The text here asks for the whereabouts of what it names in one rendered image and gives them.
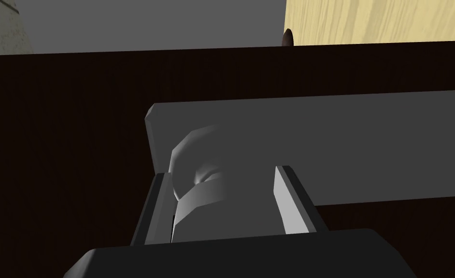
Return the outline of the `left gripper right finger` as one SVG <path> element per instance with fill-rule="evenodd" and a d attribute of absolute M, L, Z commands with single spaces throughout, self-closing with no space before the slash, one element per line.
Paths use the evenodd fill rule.
<path fill-rule="evenodd" d="M 287 235 L 328 231 L 292 167 L 276 166 L 273 194 Z"/>

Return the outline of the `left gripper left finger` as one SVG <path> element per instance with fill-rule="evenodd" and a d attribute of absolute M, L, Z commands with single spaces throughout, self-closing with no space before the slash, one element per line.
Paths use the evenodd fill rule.
<path fill-rule="evenodd" d="M 171 243 L 177 199 L 170 173 L 154 176 L 131 246 Z"/>

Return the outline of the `grey door handle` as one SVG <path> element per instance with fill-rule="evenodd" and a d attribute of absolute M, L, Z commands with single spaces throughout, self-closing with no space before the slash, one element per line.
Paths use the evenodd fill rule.
<path fill-rule="evenodd" d="M 156 103 L 145 123 L 174 243 L 285 234 L 276 166 L 317 206 L 455 196 L 455 91 Z"/>

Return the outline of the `dark brown door leaf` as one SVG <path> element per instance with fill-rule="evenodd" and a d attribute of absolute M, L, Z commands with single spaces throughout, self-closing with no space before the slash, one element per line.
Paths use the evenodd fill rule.
<path fill-rule="evenodd" d="M 153 103 L 455 90 L 455 42 L 0 56 L 0 278 L 131 242 Z"/>

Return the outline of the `light wooden door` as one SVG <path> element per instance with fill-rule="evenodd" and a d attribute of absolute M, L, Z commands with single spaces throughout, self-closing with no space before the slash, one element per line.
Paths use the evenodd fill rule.
<path fill-rule="evenodd" d="M 295 45 L 455 41 L 455 0 L 287 0 Z"/>

